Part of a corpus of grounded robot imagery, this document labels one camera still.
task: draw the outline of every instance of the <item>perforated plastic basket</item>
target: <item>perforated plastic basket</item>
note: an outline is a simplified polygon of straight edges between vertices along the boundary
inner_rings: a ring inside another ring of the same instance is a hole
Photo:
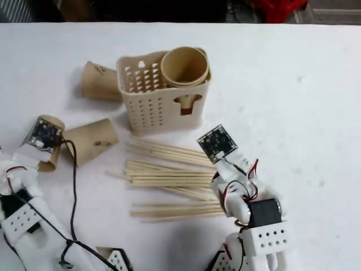
[[[160,63],[166,53],[158,51],[142,56],[125,56],[117,61],[119,90],[134,134],[189,129],[201,123],[211,73],[198,86],[166,88],[160,71]],[[191,108],[182,108],[179,97],[196,97],[196,101]]]

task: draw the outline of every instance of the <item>circuit board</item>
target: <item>circuit board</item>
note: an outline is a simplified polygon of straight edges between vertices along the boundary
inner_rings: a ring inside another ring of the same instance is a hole
[[[199,138],[197,142],[213,164],[238,148],[221,124]]]
[[[61,140],[62,129],[42,118],[37,120],[29,137],[29,144],[41,151],[54,152],[55,146]]]

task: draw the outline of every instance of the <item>white tabletop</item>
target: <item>white tabletop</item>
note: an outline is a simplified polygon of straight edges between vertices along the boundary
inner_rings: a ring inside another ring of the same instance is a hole
[[[78,170],[75,225],[85,243],[124,248],[134,270],[203,270],[237,231],[224,217],[162,224],[130,217],[132,202],[175,196],[130,190],[104,174],[121,171],[131,157],[125,106],[79,94],[88,60],[115,68],[120,56],[187,45],[204,48],[213,71],[203,124],[148,138],[197,147],[199,136],[223,124],[250,159],[260,159],[260,178],[287,197],[303,270],[359,265],[361,27],[1,24],[0,39],[3,149],[13,151],[41,114],[57,116],[67,128],[105,117],[116,126],[121,143]],[[55,172],[40,174],[39,185],[69,227],[70,162],[61,156]],[[20,268],[3,241],[0,252],[2,267]]]

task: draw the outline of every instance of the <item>brown paper cup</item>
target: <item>brown paper cup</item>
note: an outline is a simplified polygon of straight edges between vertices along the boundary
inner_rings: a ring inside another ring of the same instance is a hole
[[[81,93],[92,99],[121,102],[117,71],[88,61],[82,74]]]
[[[97,121],[63,133],[65,140],[74,142],[77,150],[77,165],[81,166],[97,157],[110,146],[118,143],[118,136],[109,119]],[[74,157],[73,148],[67,144]]]
[[[62,128],[62,130],[65,129],[64,123],[61,120],[59,120],[57,117],[53,117],[53,116],[49,116],[49,115],[41,115],[39,117]],[[60,151],[60,146],[55,148],[55,150],[52,153],[52,155],[50,156],[50,160],[48,162],[40,162],[39,163],[38,170],[41,172],[54,171],[56,169],[56,163],[58,162],[59,151]]]
[[[209,63],[201,50],[180,47],[164,55],[161,72],[169,86],[188,88],[205,80],[209,72]]]

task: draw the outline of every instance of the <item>red object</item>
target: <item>red object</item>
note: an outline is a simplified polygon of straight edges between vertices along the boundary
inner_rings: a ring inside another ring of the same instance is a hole
[[[266,24],[284,23],[295,10],[307,6],[307,0],[250,0],[266,14]]]

